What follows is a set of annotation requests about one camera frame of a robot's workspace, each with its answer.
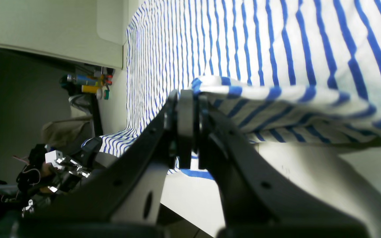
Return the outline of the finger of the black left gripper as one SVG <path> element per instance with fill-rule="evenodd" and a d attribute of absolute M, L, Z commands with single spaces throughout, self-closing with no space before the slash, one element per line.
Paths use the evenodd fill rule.
<path fill-rule="evenodd" d="M 75 152 L 75 161 L 81 166 L 93 166 L 96 155 L 100 152 L 102 138 L 95 137 Z"/>

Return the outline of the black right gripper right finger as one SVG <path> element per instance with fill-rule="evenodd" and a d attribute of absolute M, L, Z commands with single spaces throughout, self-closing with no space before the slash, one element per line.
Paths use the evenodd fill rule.
<path fill-rule="evenodd" d="M 272 167 L 237 126 L 198 99 L 199 168 L 220 192 L 218 238 L 368 238 L 361 221 L 299 188 Z"/>

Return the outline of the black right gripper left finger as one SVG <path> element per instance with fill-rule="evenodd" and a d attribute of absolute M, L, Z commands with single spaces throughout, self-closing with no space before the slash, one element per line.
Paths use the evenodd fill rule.
<path fill-rule="evenodd" d="M 106 170 L 19 221 L 20 238 L 169 238 L 157 226 L 165 177 L 191 166 L 195 102 L 173 90 L 158 115 Z"/>

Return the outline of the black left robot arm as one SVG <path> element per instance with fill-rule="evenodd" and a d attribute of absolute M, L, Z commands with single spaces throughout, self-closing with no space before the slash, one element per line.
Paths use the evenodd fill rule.
<path fill-rule="evenodd" d="M 88 140 L 71 153 L 38 144 L 20 161 L 25 166 L 16 185 L 0 183 L 0 209 L 31 213 L 39 204 L 51 202 L 58 194 L 73 190 L 97 167 L 101 137 Z"/>

